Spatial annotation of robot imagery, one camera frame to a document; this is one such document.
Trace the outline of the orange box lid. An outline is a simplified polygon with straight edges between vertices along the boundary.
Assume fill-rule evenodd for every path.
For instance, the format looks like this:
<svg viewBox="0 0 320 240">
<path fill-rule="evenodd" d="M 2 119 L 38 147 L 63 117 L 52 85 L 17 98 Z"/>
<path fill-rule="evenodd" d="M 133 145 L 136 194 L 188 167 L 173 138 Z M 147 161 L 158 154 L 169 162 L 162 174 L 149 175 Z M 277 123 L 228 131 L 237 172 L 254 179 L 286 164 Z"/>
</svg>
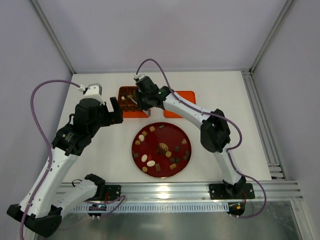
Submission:
<svg viewBox="0 0 320 240">
<path fill-rule="evenodd" d="M 179 94 L 181 97 L 186 99 L 187 101 L 196 104 L 196 95 L 193 91 L 176 91 L 176 94 Z M 164 110 L 163 116 L 167 119 L 181 119 L 182 117 L 172 111 Z"/>
</svg>

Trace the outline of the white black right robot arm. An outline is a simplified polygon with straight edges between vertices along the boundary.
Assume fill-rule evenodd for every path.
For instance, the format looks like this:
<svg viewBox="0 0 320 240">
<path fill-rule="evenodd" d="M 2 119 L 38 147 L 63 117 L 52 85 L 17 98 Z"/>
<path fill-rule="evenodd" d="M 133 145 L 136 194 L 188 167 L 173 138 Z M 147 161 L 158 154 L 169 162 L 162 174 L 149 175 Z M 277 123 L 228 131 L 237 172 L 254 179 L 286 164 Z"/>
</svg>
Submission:
<svg viewBox="0 0 320 240">
<path fill-rule="evenodd" d="M 209 112 L 186 100 L 169 86 L 159 88 L 147 75 L 135 75 L 134 81 L 140 110 L 160 108 L 175 113 L 195 125 L 200 130 L 202 147 L 213 153 L 218 162 L 225 191 L 231 198 L 240 195 L 246 177 L 238 171 L 237 165 L 232 160 L 231 131 L 224 113 L 219 109 Z"/>
</svg>

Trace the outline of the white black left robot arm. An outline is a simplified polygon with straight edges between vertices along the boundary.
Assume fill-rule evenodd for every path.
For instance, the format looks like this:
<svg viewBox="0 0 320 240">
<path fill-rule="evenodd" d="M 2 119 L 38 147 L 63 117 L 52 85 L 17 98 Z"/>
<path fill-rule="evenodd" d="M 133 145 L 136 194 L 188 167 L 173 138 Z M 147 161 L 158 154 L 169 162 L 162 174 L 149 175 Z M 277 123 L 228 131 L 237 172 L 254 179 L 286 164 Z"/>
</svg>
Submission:
<svg viewBox="0 0 320 240">
<path fill-rule="evenodd" d="M 103 178 L 90 173 L 62 197 L 56 193 L 72 165 L 78 160 L 92 138 L 102 127 L 123 122 L 123 111 L 116 97 L 110 98 L 112 111 L 94 98 L 83 98 L 69 115 L 68 123 L 60 128 L 52 144 L 49 157 L 28 195 L 8 207 L 7 214 L 24 228 L 48 238 L 60 226 L 64 216 L 87 200 L 98 201 L 107 192 Z"/>
</svg>

